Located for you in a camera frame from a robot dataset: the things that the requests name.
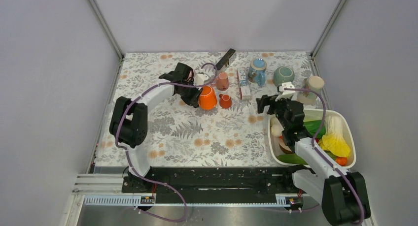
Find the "small orange mug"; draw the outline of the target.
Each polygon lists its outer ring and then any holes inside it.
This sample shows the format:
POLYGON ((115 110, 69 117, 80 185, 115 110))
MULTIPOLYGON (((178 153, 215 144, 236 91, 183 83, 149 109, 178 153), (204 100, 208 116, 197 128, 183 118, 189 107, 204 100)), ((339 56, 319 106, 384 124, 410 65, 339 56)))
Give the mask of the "small orange mug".
POLYGON ((219 94, 219 105, 223 109, 229 109, 232 106, 231 97, 227 94, 219 94))

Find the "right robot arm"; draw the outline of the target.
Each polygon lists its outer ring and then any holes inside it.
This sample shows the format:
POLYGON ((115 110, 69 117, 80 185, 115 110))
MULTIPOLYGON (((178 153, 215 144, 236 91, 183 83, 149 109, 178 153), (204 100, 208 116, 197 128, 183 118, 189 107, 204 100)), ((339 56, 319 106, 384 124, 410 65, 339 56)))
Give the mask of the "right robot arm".
POLYGON ((283 178, 284 189, 294 193, 303 190, 322 208, 329 224, 361 224, 371 216, 364 177, 337 164, 317 144, 304 127, 303 104, 288 98, 263 95, 256 99, 257 112, 275 115, 284 130, 285 144, 301 157, 308 168, 294 166, 294 171, 283 178))

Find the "large orange mug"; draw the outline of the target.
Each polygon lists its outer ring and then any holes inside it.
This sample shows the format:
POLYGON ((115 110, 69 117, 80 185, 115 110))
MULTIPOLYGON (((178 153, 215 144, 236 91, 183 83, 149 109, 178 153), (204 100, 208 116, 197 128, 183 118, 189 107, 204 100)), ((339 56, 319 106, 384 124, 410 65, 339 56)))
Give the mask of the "large orange mug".
POLYGON ((199 96, 198 105, 203 110, 211 110, 217 105, 217 97, 212 86, 204 86, 199 96))

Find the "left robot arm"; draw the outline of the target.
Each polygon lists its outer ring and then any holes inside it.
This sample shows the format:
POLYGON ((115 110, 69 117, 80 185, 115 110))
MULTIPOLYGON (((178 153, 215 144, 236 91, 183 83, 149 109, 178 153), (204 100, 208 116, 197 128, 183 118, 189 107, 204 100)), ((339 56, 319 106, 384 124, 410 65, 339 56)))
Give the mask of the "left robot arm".
POLYGON ((173 71, 159 76, 158 82, 136 99, 119 97, 116 100, 109 133, 114 136, 116 146, 125 151, 129 173, 139 191, 147 192, 153 185, 152 177, 147 175, 151 166, 143 146, 148 133, 149 112, 174 95, 197 108, 201 92, 202 87, 194 84, 193 69, 178 63, 173 71))

